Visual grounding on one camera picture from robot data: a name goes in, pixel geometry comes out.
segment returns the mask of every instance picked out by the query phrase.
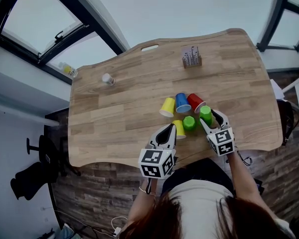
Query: blue cup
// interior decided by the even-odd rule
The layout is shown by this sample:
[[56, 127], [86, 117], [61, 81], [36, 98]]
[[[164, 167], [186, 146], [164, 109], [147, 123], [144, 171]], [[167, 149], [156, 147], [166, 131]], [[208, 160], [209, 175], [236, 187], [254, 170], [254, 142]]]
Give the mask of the blue cup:
[[185, 113], [191, 109], [189, 102], [184, 93], [178, 93], [176, 95], [176, 112]]

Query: brown hair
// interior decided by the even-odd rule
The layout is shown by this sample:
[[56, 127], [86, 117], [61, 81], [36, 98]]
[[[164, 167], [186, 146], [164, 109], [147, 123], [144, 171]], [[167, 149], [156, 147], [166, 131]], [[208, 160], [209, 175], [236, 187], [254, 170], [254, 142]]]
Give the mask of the brown hair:
[[[276, 225], [273, 218], [260, 206], [243, 199], [227, 197], [224, 199], [231, 216], [232, 225], [227, 222], [226, 209], [222, 201], [217, 212], [220, 227], [219, 239], [289, 239]], [[168, 194], [153, 206], [142, 219], [129, 225], [120, 239], [180, 239], [181, 208], [176, 198]]]

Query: yellow cup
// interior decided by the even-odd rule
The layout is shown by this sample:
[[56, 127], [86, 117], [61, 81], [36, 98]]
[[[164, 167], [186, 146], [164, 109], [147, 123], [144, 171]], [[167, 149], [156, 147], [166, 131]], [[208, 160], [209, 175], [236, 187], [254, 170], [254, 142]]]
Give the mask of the yellow cup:
[[160, 108], [159, 113], [165, 117], [174, 117], [175, 99], [166, 98], [163, 106]]
[[176, 139], [186, 138], [183, 122], [181, 120], [174, 120], [172, 123], [176, 126]]

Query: green cup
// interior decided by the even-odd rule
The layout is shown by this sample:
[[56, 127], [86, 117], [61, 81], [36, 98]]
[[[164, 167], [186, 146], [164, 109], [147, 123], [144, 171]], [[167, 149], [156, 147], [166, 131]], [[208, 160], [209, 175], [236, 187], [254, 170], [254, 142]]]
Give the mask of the green cup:
[[196, 120], [192, 116], [186, 116], [183, 119], [183, 127], [187, 131], [193, 131], [196, 128]]
[[200, 108], [199, 117], [202, 118], [208, 126], [213, 124], [213, 116], [209, 106], [203, 106]]

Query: red cup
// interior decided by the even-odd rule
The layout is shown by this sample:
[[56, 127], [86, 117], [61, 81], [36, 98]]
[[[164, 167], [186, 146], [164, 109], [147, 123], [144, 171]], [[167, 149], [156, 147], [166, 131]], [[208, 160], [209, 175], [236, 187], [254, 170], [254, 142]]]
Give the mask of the red cup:
[[206, 105], [206, 102], [196, 94], [190, 94], [187, 100], [196, 114], [199, 113], [200, 108]]

